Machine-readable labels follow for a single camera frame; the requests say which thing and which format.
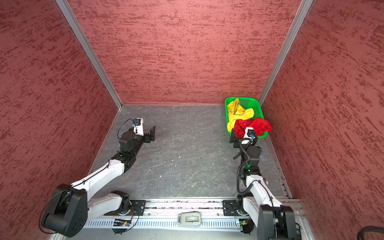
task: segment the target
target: clothing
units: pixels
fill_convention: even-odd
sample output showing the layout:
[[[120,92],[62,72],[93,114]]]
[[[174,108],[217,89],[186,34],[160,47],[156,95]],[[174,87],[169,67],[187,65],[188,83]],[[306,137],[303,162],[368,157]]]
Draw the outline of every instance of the clothing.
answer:
[[[243,119],[243,120],[250,119],[255,114],[255,112],[253,111],[252,108],[245,110],[242,106],[240,106],[238,98],[236,98],[230,104],[228,104],[227,109],[228,109],[227,130],[229,132],[232,131],[232,128],[234,127],[236,120],[238,120],[238,119]]]
[[[234,125],[236,137],[243,137],[246,127],[253,127],[256,132],[256,136],[261,136],[263,135],[263,132],[272,130],[271,124],[262,118],[254,118],[248,120],[239,119]]]

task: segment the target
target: green basket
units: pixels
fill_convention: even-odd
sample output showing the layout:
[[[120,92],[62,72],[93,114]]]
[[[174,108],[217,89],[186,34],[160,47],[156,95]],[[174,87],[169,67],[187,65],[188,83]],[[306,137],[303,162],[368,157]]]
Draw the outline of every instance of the green basket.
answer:
[[[259,102],[254,99],[254,98],[243,98],[243,97],[228,97],[225,100],[225,116],[227,117],[227,124],[228,124],[228,104],[230,104],[233,100],[236,98],[239,99],[239,104],[242,106],[244,109],[252,108],[253,111],[255,112],[253,118],[262,118],[264,119],[262,109],[260,107]],[[263,135],[258,136],[259,138],[265,138],[268,132],[263,132]]]

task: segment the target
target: red wall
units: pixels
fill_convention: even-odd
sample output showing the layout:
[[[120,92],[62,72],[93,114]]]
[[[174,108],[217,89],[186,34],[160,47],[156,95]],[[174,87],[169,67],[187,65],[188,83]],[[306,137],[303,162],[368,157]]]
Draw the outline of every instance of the red wall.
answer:
[[[125,104],[258,98],[301,0],[68,0]]]
[[[44,239],[46,201],[88,173],[117,108],[54,0],[0,14],[0,239]]]
[[[383,9],[315,0],[262,106],[317,240],[384,227]]]

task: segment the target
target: yellow garment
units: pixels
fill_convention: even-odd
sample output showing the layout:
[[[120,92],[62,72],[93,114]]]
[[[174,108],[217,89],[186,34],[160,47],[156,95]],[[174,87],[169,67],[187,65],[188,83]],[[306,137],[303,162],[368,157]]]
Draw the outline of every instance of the yellow garment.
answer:
[[[227,109],[228,109],[227,129],[229,132],[232,131],[237,119],[247,120],[252,118],[255,114],[252,108],[248,108],[247,110],[245,110],[242,106],[240,106],[238,98],[236,98],[230,104],[228,104]]]

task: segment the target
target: red cloth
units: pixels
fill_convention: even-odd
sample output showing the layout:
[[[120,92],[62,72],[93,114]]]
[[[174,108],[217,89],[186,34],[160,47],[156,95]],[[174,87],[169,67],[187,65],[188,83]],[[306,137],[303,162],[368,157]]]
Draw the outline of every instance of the red cloth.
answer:
[[[263,132],[268,132],[272,130],[271,124],[262,118],[254,118],[248,120],[238,119],[235,122],[235,130],[236,137],[243,137],[245,134],[246,127],[253,127],[256,132],[256,136],[263,135]]]

